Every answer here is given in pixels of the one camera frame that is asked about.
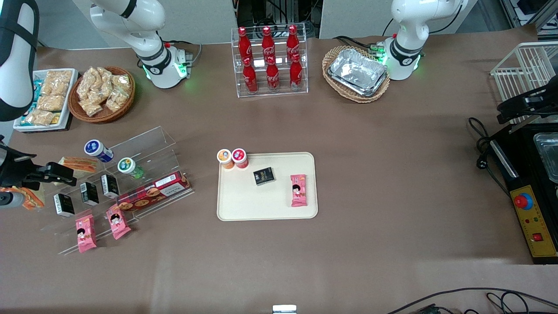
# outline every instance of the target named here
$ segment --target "white snack tray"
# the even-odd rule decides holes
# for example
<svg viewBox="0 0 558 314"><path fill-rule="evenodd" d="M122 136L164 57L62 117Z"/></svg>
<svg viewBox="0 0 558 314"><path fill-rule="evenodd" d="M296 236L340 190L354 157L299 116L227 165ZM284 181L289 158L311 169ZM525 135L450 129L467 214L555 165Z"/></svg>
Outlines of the white snack tray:
<svg viewBox="0 0 558 314"><path fill-rule="evenodd" d="M222 221L310 219L318 214L316 169L310 153L248 154L248 167L219 165L217 216ZM256 186L254 171L271 167L274 182ZM306 174L308 206L291 207L291 174Z"/></svg>
<svg viewBox="0 0 558 314"><path fill-rule="evenodd" d="M20 118L17 118L13 121L13 129L19 132L33 132L33 131L53 131L53 130L61 130L66 126L68 122L68 118L70 116L70 110L68 109L68 98L70 97L70 90L72 86L74 86L75 82L78 80L78 70L76 69L50 69L50 70L38 70L33 71L33 77L38 77L40 79L46 78L46 73L48 71L64 71L70 70L71 71L71 78L70 84L68 84L68 91L66 92L66 98L64 99L64 106L62 107L62 111L60 112L60 119L58 123L51 124L49 126L42 126L42 125L30 125L30 126L21 126L20 125Z"/></svg>

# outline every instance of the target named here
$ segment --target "brown paper tablecloth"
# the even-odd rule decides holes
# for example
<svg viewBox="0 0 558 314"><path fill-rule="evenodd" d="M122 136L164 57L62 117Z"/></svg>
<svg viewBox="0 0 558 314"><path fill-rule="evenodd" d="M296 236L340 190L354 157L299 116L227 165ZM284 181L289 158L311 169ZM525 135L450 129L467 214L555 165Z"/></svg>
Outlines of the brown paper tablecloth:
<svg viewBox="0 0 558 314"><path fill-rule="evenodd" d="M68 256L56 255L33 212L0 212L0 312L270 313L292 303L299 313L385 313L467 286L556 301L558 267L530 265L512 205L475 167L477 138L466 129L469 116L500 128L489 71L534 40L530 27L432 36L412 77L364 105L321 75L335 40L309 43L309 94L251 99L236 96L229 45L205 46L192 78L169 90L147 80L131 49L41 50L41 69L132 71L136 103L107 125L74 120L68 132L16 133L12 147L37 153L40 164L82 156L92 137L112 146L161 125L196 193L141 220L126 239ZM311 152L318 215L219 221L215 153L236 147ZM480 292L434 302L489 310Z"/></svg>

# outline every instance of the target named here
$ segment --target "wicker basket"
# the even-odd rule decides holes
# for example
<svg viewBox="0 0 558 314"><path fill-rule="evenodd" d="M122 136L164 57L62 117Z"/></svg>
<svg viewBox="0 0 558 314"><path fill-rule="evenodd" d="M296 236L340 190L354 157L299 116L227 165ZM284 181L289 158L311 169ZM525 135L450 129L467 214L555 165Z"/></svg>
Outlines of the wicker basket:
<svg viewBox="0 0 558 314"><path fill-rule="evenodd" d="M372 97L363 97L363 96L359 95L357 92L348 88L347 86L345 86L345 85L337 82L336 80L332 79L328 75L328 68L333 63L333 61L335 61L335 59L337 58L339 53L344 49L350 49L350 48L355 49L356 51L361 53L363 56L366 56L368 58L372 58L371 54L367 53L366 51L364 51L360 48L351 47L351 46L339 46L339 47L333 48L327 54L325 54L324 60L321 62L321 68L322 68L322 73L324 75L324 78L331 85L331 87L333 87L334 90L336 90L341 96L345 97L346 99L350 99L350 100L352 100L354 102L358 102L358 103L373 102L373 101L377 100L378 98L380 98L380 96L388 88L388 86L389 86L389 74L386 77L386 79L383 81L382 85L380 85L380 87L378 88L378 90L375 92L375 94Z"/></svg>
<svg viewBox="0 0 558 314"><path fill-rule="evenodd" d="M120 108L117 112L112 112L109 108L107 108L106 106L103 105L105 103L105 102L103 102L101 104L101 107L103 107L103 110L94 114L93 117L89 117L85 113L85 111L81 108L81 106L79 104L80 99L79 99L79 96L78 96L78 93L77 93L77 89L78 89L79 83L81 83L81 80L83 79L83 77L80 77L75 82L74 86L71 88L70 99L68 100L68 108L70 109L70 112L71 112L72 115L74 115L74 117L76 117L76 118L78 118L82 121L90 122L90 123L109 123L109 122L113 122L113 121L121 118L122 116L124 116L124 114L132 106L132 103L134 102L134 94L136 93L136 81L134 80L134 77L132 76L132 74L130 72L128 72L128 71L126 71L122 68L118 68L116 66L106 66L105 69L110 71L114 75L123 75L123 74L128 75L128 77L130 78L130 86L132 87L132 89L130 90L130 97L124 103L122 108Z"/></svg>

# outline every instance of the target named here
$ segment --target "yellow control panel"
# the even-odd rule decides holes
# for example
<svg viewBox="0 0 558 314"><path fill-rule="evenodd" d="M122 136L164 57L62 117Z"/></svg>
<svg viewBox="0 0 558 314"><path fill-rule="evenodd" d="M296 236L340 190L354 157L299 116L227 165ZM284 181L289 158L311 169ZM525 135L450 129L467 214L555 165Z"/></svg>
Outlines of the yellow control panel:
<svg viewBox="0 0 558 314"><path fill-rule="evenodd" d="M530 185L510 192L533 257L558 256Z"/></svg>

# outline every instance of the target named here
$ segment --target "red cookie package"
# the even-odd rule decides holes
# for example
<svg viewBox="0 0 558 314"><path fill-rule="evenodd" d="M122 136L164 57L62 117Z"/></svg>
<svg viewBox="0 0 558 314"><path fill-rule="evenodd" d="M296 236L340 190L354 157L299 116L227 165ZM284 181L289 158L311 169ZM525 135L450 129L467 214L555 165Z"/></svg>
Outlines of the red cookie package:
<svg viewBox="0 0 558 314"><path fill-rule="evenodd" d="M75 228L78 230L79 253L97 247L95 238L95 228L93 227L93 215L87 215L75 221Z"/></svg>
<svg viewBox="0 0 558 314"><path fill-rule="evenodd" d="M118 205L113 205L111 208L107 210L107 218L110 223L110 230L112 231L112 236L115 240L120 239L123 235L132 231L130 227L128 227L128 223L126 223L126 218L122 214Z"/></svg>
<svg viewBox="0 0 558 314"><path fill-rule="evenodd" d="M291 175L292 203L291 207L307 206L306 203L306 174Z"/></svg>

